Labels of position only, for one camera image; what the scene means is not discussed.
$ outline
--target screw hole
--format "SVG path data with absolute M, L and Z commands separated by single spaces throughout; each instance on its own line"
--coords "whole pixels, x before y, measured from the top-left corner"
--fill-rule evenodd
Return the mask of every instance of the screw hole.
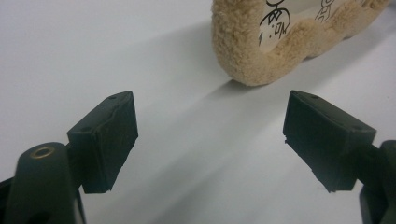
M 42 158 L 48 157 L 54 151 L 55 151 L 55 148 L 53 148 L 53 147 L 41 147 L 41 148 L 36 149 L 30 156 L 33 159 L 42 159 Z
M 89 132 L 91 130 L 91 127 L 84 127 L 81 129 L 82 132 Z
M 356 130 L 363 130 L 363 128 L 361 127 L 361 126 L 358 126 L 358 125 L 354 125 L 354 126 L 352 126 L 354 129 L 356 129 Z
M 29 218 L 29 224 L 46 224 L 50 221 L 49 212 L 40 212 Z

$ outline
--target black plastic part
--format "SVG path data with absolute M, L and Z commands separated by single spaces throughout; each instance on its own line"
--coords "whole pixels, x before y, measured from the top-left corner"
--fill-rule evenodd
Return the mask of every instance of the black plastic part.
M 11 190 L 12 178 L 7 179 L 0 183 L 0 223 L 3 223 L 4 216 L 6 215 L 6 207 L 8 195 Z
M 67 135 L 70 157 L 81 164 L 85 193 L 112 189 L 138 136 L 132 92 L 107 97 Z
M 290 93 L 283 134 L 328 191 L 355 185 L 356 155 L 368 147 L 375 129 L 316 95 Z
M 32 147 L 18 161 L 5 223 L 85 223 L 77 194 L 66 147 L 60 143 Z
M 364 186 L 359 195 L 359 199 L 361 202 L 361 217 L 363 224 L 380 223 L 389 206 L 385 197 L 372 192 L 369 188 Z

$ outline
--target black marker drawing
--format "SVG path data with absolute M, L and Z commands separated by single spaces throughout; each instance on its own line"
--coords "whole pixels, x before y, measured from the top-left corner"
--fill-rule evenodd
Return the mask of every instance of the black marker drawing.
M 334 0 L 322 0 L 321 6 L 318 15 L 315 17 L 315 21 L 324 22 L 330 17 L 330 13 L 332 11 L 332 3 Z
M 262 21 L 260 22 L 260 26 L 262 26 L 264 22 L 267 21 L 265 25 L 268 26 L 267 28 L 273 29 L 273 34 L 278 35 L 279 39 L 283 34 L 288 31 L 288 28 L 291 24 L 291 17 L 289 11 L 284 7 L 279 7 L 279 5 L 284 1 L 285 0 L 280 0 L 277 3 L 272 3 L 270 0 L 266 0 L 266 5 L 268 7 L 274 7 L 275 9 L 270 11 L 264 18 L 262 18 Z M 284 14 L 286 14 L 287 16 L 287 21 L 280 21 L 282 15 Z M 263 36 L 261 32 L 259 36 L 260 44 L 262 43 L 262 38 Z

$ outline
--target porous texture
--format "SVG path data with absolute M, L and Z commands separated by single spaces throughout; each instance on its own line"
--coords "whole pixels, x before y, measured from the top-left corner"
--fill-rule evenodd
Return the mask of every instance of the porous texture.
M 349 0 L 323 23 L 299 21 L 274 49 L 259 48 L 263 0 L 214 0 L 212 42 L 220 66 L 248 86 L 271 83 L 290 72 L 304 58 L 318 56 L 346 37 L 367 27 L 389 0 Z

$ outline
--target white table surface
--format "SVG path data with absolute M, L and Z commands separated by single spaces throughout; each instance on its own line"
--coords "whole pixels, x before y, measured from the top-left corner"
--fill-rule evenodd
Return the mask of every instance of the white table surface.
M 291 90 L 396 138 L 396 1 L 362 33 L 277 82 L 231 81 L 211 47 L 210 0 L 0 2 L 0 180 L 23 151 L 108 95 L 134 92 L 139 138 L 88 223 L 361 223 L 357 183 L 329 194 L 284 144 Z

